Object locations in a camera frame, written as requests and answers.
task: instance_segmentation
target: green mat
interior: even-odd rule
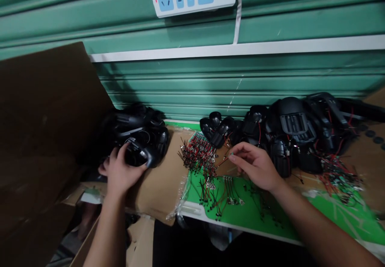
[[[188,127],[193,130],[200,131],[199,124],[194,123],[177,123],[167,122],[168,125],[177,127]],[[185,198],[189,202],[200,203],[202,188],[200,180],[203,180],[203,175],[190,174],[189,183],[191,186],[187,188],[188,193]],[[205,205],[205,212],[209,219],[220,220],[235,226],[240,226],[280,237],[299,240],[296,231],[291,225],[289,218],[286,216],[279,204],[269,195],[262,193],[263,198],[268,198],[268,206],[270,209],[261,206],[261,198],[259,193],[253,193],[250,190],[250,182],[243,178],[233,178],[235,190],[239,197],[244,201],[244,205],[228,204],[222,216],[216,215],[217,209],[209,210],[209,206]],[[223,194],[225,183],[222,178],[214,179],[215,190],[214,195],[220,197]],[[329,196],[327,192],[311,192],[312,197],[308,200],[331,221],[336,223],[340,228],[346,231],[353,238],[367,241],[371,243],[385,245],[385,231],[377,223],[373,212],[365,205],[359,194],[356,196],[361,200],[362,204],[355,204],[353,207],[344,205],[337,195]]]

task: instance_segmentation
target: table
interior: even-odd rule
[[[167,124],[179,127],[189,127],[199,131],[199,123],[189,122],[170,122]],[[309,174],[303,174],[303,179],[316,180]],[[290,223],[289,218],[280,208],[278,203],[269,200],[270,210],[263,210],[261,205],[261,196],[266,194],[251,195],[250,182],[243,178],[233,178],[234,187],[239,196],[244,201],[244,205],[227,205],[222,213],[222,217],[216,216],[216,210],[209,210],[200,205],[200,179],[203,176],[199,174],[189,175],[187,188],[183,196],[179,215],[195,218],[216,225],[229,227],[280,241],[302,245],[295,229]],[[211,196],[223,193],[224,181],[222,178],[214,180],[215,190]],[[337,224],[341,229],[355,238],[359,243],[377,256],[385,256],[385,231],[378,224],[375,215],[361,199],[361,204],[355,204],[348,207],[344,205],[337,195],[329,194],[324,190],[308,190],[302,192],[303,195],[331,221]]]

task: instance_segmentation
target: white metal strip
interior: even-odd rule
[[[223,44],[204,47],[126,51],[89,55],[93,63],[115,61],[142,61],[155,59],[181,59],[193,57],[223,57],[234,55],[267,55],[282,53],[316,53],[335,51],[368,51],[385,49],[385,34],[347,36],[307,40],[282,40],[276,42],[252,42]]]

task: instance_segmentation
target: cardboard box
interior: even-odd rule
[[[70,267],[82,267],[91,248],[98,224],[96,220],[87,238],[84,240],[79,252],[73,259]],[[139,220],[128,228],[131,244],[126,251],[126,266],[151,267],[152,244],[154,242],[154,220],[149,217],[140,217]]]
[[[1,61],[0,73],[0,257],[4,266],[45,266],[84,191],[76,157],[113,104],[81,42]],[[161,166],[128,195],[131,209],[170,225],[188,173],[179,137],[193,133],[171,132]]]

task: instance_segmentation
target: green roller shutter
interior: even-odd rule
[[[239,43],[385,33],[384,0],[243,0]],[[236,6],[159,19],[152,0],[0,0],[0,59],[83,41],[89,54],[231,44]],[[95,64],[119,108],[170,119],[317,91],[362,98],[384,83],[383,51]]]

